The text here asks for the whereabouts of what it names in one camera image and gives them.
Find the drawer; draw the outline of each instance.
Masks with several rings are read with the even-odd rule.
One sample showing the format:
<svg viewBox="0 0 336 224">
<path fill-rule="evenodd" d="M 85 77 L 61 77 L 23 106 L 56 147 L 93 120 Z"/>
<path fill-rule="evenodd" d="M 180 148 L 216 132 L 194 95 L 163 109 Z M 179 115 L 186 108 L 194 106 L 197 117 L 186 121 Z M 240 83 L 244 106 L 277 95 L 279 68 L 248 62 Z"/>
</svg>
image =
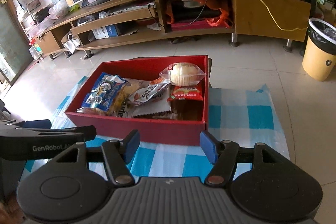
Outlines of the drawer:
<svg viewBox="0 0 336 224">
<path fill-rule="evenodd" d="M 84 25 L 74 27 L 71 29 L 71 33 L 73 35 L 76 35 L 76 34 L 87 32 L 89 30 L 97 29 L 100 27 L 114 25 L 114 24 L 118 24 L 122 22 L 144 19 L 144 18 L 151 18 L 152 16 L 155 16 L 155 9 L 153 7 L 149 8 L 149 10 L 148 8 L 142 8 L 142 9 L 133 10 L 133 11 L 121 12 L 119 14 L 110 15 L 108 17 L 97 19 L 95 21 L 86 23 Z"/>
<path fill-rule="evenodd" d="M 283 29 L 306 28 L 310 4 L 300 0 L 262 0 Z M 260 0 L 235 0 L 237 34 L 260 35 L 304 41 L 305 30 L 280 30 Z"/>
<path fill-rule="evenodd" d="M 43 34 L 41 37 L 36 38 L 36 42 L 45 55 L 61 49 L 51 31 Z"/>
</svg>

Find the screw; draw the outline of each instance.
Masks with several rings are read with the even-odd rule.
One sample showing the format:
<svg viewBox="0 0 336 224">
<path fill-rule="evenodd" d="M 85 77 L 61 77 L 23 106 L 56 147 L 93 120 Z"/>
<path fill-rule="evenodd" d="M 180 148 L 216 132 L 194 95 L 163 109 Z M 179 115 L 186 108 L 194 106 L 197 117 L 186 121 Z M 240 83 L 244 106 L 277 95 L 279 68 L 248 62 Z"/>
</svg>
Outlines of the screw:
<svg viewBox="0 0 336 224">
<path fill-rule="evenodd" d="M 208 182 L 211 184 L 221 184 L 224 182 L 224 178 L 220 175 L 212 175 L 211 177 L 208 177 Z"/>
<path fill-rule="evenodd" d="M 132 182 L 132 178 L 129 175 L 120 175 L 115 179 L 116 183 L 128 184 Z"/>
</svg>

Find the ridged gray surface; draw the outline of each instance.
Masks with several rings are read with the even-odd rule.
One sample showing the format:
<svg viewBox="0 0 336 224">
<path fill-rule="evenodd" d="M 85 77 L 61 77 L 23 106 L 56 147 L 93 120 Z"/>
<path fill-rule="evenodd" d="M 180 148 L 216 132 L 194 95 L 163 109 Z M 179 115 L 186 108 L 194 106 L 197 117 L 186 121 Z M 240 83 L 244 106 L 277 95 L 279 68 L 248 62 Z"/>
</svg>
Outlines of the ridged gray surface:
<svg viewBox="0 0 336 224">
<path fill-rule="evenodd" d="M 199 178 L 141 178 L 119 188 L 98 213 L 78 224 L 265 224 L 238 210 L 226 192 Z M 298 222 L 314 224 L 313 220 Z"/>
</svg>

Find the trash can rim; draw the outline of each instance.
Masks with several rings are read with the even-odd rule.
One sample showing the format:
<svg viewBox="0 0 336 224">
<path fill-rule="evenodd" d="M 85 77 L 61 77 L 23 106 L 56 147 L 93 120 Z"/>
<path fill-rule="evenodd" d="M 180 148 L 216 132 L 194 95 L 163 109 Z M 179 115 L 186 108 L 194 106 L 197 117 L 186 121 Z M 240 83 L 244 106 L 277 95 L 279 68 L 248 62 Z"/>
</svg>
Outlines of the trash can rim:
<svg viewBox="0 0 336 224">
<path fill-rule="evenodd" d="M 327 35 L 325 35 L 322 31 L 320 31 L 320 30 L 314 25 L 313 21 L 321 22 L 321 23 L 323 23 L 323 24 L 325 24 L 325 25 L 331 27 L 331 28 L 334 29 L 334 30 L 336 30 L 336 28 L 335 28 L 333 25 L 329 24 L 328 22 L 325 22 L 325 21 L 323 21 L 323 20 L 321 20 L 321 19 L 319 19 L 319 18 L 314 18 L 314 17 L 312 17 L 312 18 L 309 19 L 309 25 L 311 26 L 311 28 L 312 28 L 314 31 L 316 31 L 319 35 L 321 35 L 324 39 L 328 40 L 330 43 L 333 43 L 333 44 L 336 45 L 336 41 L 333 40 L 333 39 L 331 39 L 331 38 L 328 37 Z"/>
</svg>

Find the glass door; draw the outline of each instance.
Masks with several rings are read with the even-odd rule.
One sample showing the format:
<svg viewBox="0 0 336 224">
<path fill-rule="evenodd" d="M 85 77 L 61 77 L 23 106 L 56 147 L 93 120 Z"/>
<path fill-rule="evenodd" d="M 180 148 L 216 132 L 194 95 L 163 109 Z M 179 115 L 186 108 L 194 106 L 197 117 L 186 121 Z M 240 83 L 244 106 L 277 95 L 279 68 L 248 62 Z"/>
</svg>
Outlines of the glass door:
<svg viewBox="0 0 336 224">
<path fill-rule="evenodd" d="M 7 3 L 0 3 L 0 72 L 12 85 L 33 61 L 29 46 L 13 22 Z"/>
</svg>

